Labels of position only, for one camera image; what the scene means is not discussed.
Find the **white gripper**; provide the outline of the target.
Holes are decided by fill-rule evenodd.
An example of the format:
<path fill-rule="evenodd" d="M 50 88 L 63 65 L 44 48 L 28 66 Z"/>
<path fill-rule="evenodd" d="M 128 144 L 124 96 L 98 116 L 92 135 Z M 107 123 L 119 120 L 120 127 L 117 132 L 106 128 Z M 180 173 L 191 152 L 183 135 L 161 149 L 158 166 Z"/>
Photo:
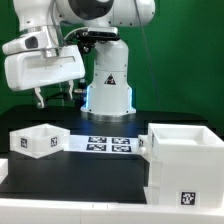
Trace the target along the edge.
<path fill-rule="evenodd" d="M 45 56 L 47 34 L 33 32 L 2 46 L 7 84 L 13 91 L 34 89 L 39 109 L 45 107 L 39 87 L 67 82 L 65 99 L 73 100 L 74 79 L 83 78 L 85 68 L 76 45 L 62 47 L 58 56 Z"/>

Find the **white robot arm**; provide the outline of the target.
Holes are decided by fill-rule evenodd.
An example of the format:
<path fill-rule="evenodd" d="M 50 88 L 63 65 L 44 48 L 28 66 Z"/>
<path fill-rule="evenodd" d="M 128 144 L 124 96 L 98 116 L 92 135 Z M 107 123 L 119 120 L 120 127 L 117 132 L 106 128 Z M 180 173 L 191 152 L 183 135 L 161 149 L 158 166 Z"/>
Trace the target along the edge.
<path fill-rule="evenodd" d="M 14 91 L 67 82 L 85 75 L 81 56 L 95 50 L 94 75 L 83 114 L 131 116 L 128 47 L 120 26 L 149 23 L 154 0 L 13 0 L 21 36 L 3 45 L 8 86 Z"/>

